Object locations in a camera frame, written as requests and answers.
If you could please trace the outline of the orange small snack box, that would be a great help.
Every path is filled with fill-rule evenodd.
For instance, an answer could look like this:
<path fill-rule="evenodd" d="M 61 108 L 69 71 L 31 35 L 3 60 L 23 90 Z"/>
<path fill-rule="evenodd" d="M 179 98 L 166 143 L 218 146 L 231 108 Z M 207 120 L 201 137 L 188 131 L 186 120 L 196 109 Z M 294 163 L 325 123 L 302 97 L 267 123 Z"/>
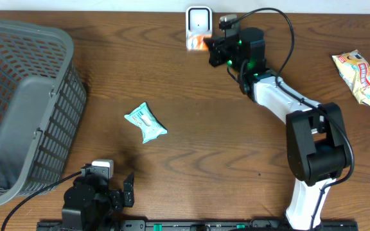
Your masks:
<path fill-rule="evenodd" d="M 187 37 L 186 47 L 189 51 L 207 51 L 208 48 L 204 42 L 205 35 L 191 35 Z"/>

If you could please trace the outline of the light blue wipes pack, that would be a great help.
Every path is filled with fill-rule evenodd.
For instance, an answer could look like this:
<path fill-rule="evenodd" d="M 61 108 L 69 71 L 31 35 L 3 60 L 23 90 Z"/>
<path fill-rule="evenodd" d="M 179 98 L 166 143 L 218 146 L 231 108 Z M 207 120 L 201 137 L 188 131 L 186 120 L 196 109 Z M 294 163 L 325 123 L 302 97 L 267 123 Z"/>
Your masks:
<path fill-rule="evenodd" d="M 143 144 L 168 133 L 167 129 L 151 113 L 146 102 L 140 104 L 131 113 L 124 115 L 124 118 L 140 128 Z"/>

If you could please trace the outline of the cream chips snack bag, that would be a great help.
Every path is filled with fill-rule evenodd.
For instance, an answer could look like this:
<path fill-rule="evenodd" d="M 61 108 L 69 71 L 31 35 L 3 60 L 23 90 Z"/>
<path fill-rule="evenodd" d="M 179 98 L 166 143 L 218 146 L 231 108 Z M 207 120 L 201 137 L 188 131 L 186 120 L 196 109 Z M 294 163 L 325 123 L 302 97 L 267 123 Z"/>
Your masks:
<path fill-rule="evenodd" d="M 359 50 L 332 56 L 341 78 L 361 105 L 370 107 L 370 65 Z"/>

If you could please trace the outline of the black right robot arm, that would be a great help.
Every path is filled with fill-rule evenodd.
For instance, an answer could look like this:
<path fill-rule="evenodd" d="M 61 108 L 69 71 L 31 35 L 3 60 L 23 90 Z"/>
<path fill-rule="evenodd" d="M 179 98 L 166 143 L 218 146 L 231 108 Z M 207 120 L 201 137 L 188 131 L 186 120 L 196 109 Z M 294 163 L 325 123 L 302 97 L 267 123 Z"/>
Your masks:
<path fill-rule="evenodd" d="M 352 230 L 353 225 L 321 221 L 328 191 L 354 163 L 339 106 L 304 97 L 268 68 L 264 32 L 258 28 L 227 30 L 225 36 L 203 42 L 210 52 L 209 63 L 238 71 L 234 80 L 242 93 L 286 126 L 287 159 L 295 185 L 286 223 L 277 229 Z"/>

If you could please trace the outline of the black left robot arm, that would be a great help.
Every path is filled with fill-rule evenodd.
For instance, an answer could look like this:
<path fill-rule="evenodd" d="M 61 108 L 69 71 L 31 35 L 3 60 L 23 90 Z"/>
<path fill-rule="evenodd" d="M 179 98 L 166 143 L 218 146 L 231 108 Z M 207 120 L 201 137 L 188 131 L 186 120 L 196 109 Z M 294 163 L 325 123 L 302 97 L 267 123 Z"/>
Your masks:
<path fill-rule="evenodd" d="M 103 174 L 85 174 L 73 182 L 64 195 L 60 230 L 119 230 L 114 213 L 134 205 L 134 173 L 123 181 L 122 189 L 110 189 Z"/>

